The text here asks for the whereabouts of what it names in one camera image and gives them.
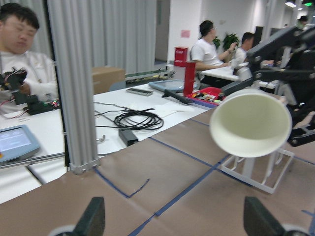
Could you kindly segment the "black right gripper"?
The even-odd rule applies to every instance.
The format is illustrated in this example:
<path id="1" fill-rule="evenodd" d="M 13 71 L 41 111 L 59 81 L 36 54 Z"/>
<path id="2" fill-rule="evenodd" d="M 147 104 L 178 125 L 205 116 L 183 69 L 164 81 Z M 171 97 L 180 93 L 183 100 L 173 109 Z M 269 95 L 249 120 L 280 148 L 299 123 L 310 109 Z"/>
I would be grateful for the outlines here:
<path id="1" fill-rule="evenodd" d="M 298 147 L 315 141 L 315 115 L 310 121 L 296 124 L 315 111 L 315 29 L 287 27 L 281 29 L 247 52 L 249 64 L 238 70 L 239 79 L 222 87 L 230 95 L 256 81 L 280 81 L 287 85 L 294 98 L 311 98 L 298 110 L 287 105 L 292 130 L 287 142 Z"/>

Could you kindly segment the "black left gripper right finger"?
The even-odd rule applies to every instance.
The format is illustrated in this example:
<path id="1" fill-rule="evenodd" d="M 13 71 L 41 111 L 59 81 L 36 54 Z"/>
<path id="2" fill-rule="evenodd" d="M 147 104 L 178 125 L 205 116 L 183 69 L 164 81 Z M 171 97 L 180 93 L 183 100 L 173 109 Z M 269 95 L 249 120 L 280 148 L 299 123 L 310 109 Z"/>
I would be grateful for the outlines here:
<path id="1" fill-rule="evenodd" d="M 292 236 L 256 197 L 245 197 L 243 225 L 248 236 Z"/>

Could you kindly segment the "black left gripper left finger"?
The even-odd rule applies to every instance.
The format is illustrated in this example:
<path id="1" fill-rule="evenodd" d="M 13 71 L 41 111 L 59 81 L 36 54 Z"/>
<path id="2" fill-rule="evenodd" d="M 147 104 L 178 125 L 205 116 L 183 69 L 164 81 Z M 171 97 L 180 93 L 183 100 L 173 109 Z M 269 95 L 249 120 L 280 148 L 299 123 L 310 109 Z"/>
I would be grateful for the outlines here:
<path id="1" fill-rule="evenodd" d="M 75 236 L 102 236 L 105 230 L 105 201 L 93 197 L 75 226 Z"/>

